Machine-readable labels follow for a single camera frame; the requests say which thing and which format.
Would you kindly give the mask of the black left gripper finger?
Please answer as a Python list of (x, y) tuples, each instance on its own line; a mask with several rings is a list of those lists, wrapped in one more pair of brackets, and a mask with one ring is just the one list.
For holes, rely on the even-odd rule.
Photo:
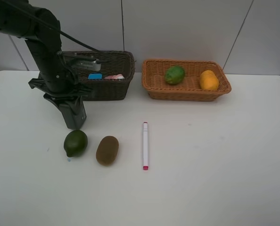
[(66, 102), (65, 100), (61, 99), (61, 98), (56, 98), (56, 97), (52, 97), (48, 94), (44, 94), (43, 98), (47, 101), (49, 101), (50, 103), (52, 103), (62, 114), (62, 117), (64, 119), (65, 124), (67, 125), (63, 110), (62, 110), (62, 105), (64, 105)]
[(79, 115), (83, 111), (83, 101), (82, 97), (72, 97), (69, 100), (69, 106), (73, 112), (74, 115)]

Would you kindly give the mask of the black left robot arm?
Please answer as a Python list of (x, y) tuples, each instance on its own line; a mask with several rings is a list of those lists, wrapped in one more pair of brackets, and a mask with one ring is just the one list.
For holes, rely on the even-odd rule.
[(80, 129), (86, 120), (82, 98), (91, 89), (79, 82), (65, 61), (56, 17), (27, 0), (0, 0), (0, 33), (25, 40), (40, 71), (39, 78), (29, 81), (30, 88), (45, 93), (44, 99), (62, 113), (69, 129)]

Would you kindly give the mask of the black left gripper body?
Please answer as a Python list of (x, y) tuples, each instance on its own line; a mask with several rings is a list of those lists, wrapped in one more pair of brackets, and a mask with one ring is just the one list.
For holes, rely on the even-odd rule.
[(48, 81), (42, 78), (32, 78), (28, 82), (31, 89), (37, 88), (53, 98), (87, 97), (93, 94), (93, 89), (79, 82), (56, 78)]

